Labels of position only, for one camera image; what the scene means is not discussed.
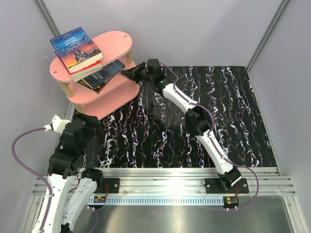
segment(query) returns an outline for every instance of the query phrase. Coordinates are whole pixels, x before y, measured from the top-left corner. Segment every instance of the cable connector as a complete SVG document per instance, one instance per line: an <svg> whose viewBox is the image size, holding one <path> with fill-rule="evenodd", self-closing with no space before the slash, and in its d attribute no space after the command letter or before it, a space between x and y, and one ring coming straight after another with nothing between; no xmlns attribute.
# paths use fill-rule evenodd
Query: cable connector
<svg viewBox="0 0 311 233"><path fill-rule="evenodd" d="M45 125L44 128L45 128L44 130L45 132L53 130L51 125Z"/></svg>

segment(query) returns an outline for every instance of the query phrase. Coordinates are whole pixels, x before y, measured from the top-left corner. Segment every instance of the shelf leg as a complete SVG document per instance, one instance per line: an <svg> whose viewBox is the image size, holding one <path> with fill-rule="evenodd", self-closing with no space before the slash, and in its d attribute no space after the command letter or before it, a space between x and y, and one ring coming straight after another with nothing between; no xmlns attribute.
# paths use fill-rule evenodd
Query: shelf leg
<svg viewBox="0 0 311 233"><path fill-rule="evenodd" d="M74 104L74 107L76 108L76 110L77 110L79 113L84 113L84 110L83 110L83 108L82 108L81 105Z"/></svg>
<svg viewBox="0 0 311 233"><path fill-rule="evenodd" d="M126 59L127 59L127 63L128 64L131 64L133 62L133 57L132 57L132 51L131 50L126 54Z"/></svg>
<svg viewBox="0 0 311 233"><path fill-rule="evenodd" d="M74 93L72 92L72 90L69 88L69 83L61 83L58 82L59 85L61 86L61 88L63 89L63 91L65 92L65 94L68 96L68 98L72 98L74 96Z"/></svg>

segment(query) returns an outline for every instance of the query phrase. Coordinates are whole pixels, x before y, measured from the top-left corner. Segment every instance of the black marble surface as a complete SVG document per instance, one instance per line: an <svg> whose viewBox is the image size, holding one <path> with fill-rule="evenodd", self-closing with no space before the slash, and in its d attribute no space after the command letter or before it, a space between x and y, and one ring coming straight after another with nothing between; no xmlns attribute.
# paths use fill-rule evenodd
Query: black marble surface
<svg viewBox="0 0 311 233"><path fill-rule="evenodd" d="M255 95L244 67L173 67L177 86L205 103L214 133L239 165L276 166ZM90 167L214 167L203 146L185 130L185 115L140 83L139 95L102 120L86 149Z"/></svg>

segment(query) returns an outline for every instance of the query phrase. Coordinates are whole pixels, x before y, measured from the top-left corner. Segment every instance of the silver metal floor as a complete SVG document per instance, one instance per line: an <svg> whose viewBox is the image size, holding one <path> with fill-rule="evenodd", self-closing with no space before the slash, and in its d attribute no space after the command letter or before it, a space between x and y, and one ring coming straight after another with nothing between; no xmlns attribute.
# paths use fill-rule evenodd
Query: silver metal floor
<svg viewBox="0 0 311 233"><path fill-rule="evenodd" d="M258 197L234 212L205 206L103 206L93 233L293 233L283 197ZM83 210L74 233L86 233L96 214Z"/></svg>

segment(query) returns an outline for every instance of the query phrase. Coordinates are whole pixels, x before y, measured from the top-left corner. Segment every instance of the book cover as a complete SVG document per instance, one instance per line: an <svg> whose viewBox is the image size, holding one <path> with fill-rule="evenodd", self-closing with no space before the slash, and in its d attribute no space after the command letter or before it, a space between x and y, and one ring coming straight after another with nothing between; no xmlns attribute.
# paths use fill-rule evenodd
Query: book cover
<svg viewBox="0 0 311 233"><path fill-rule="evenodd" d="M103 88L107 85L108 82L102 83L101 85L98 85L98 86L95 87L94 89L93 89L92 87L90 87L90 86L89 86L86 82L84 82L83 80L79 80L77 83L78 83L79 85L81 85L81 86L87 88L88 90L90 90L90 91L95 92L95 93L98 94L98 93L100 93L100 92L103 90Z"/></svg>
<svg viewBox="0 0 311 233"><path fill-rule="evenodd" d="M124 68L125 65L119 60L116 60L104 66L101 70L85 77L84 81L92 88L95 88L102 83L107 83L113 76L115 76Z"/></svg>
<svg viewBox="0 0 311 233"><path fill-rule="evenodd" d="M59 55L57 54L57 52L54 51L54 53L55 53L56 56L59 58L60 62L63 64L63 66L66 68L65 63L64 63L63 60L59 57ZM69 75L70 75L72 78L74 78L74 77L79 76L79 75L84 74L84 73L88 73L87 75L89 75L89 74L90 74L90 70L93 70L93 69L94 69L95 71L98 71L100 67L102 67L101 61L97 61L97 62L94 62L94 63L90 64L89 66L86 66L86 67L84 67L84 68L82 68L82 69L79 69L79 70L77 70L77 71L75 71L75 72L73 72L73 73L70 73L68 69L67 69L67 71L68 71Z"/></svg>
<svg viewBox="0 0 311 233"><path fill-rule="evenodd" d="M70 73L103 58L102 52L80 27L50 40Z"/></svg>

